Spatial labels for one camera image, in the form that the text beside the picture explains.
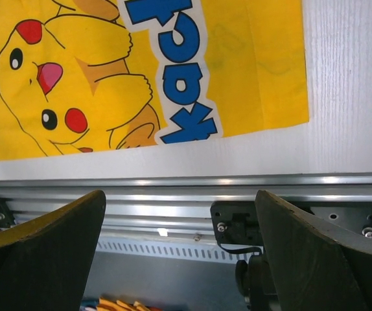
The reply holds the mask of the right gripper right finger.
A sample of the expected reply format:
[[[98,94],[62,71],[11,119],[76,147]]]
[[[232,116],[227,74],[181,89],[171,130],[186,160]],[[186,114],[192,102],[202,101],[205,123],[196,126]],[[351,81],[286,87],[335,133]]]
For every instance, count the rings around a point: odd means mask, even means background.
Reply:
[[[372,239],[265,190],[255,208],[282,310],[372,310]]]

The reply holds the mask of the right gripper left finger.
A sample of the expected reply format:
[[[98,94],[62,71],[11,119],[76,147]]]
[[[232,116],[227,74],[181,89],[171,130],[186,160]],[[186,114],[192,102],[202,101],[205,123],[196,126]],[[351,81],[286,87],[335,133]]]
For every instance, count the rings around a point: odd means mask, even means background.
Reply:
[[[0,232],[0,310],[78,310],[105,210],[95,190]]]

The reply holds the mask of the yellow pikachu cloth placemat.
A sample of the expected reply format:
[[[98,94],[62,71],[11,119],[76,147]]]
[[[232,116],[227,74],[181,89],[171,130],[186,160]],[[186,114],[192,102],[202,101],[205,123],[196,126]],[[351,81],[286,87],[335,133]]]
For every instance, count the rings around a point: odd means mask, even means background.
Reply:
[[[309,119],[301,1],[0,1],[0,161]]]

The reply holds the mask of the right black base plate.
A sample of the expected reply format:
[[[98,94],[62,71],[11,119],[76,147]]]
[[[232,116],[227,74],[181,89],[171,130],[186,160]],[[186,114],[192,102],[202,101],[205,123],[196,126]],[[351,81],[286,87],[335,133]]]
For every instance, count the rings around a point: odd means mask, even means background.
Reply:
[[[361,235],[372,231],[372,202],[297,202],[300,209]],[[217,201],[210,208],[218,245],[263,246],[254,202]]]

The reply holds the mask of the aluminium mounting rail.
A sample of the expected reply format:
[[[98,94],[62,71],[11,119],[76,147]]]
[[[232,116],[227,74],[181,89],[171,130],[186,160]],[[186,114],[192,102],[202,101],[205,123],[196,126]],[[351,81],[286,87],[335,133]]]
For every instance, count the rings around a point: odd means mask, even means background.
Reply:
[[[0,181],[20,220],[49,212],[93,190],[107,197],[105,233],[210,241],[210,206],[249,201],[268,190],[296,202],[372,202],[372,174],[233,176],[206,178],[57,179]]]

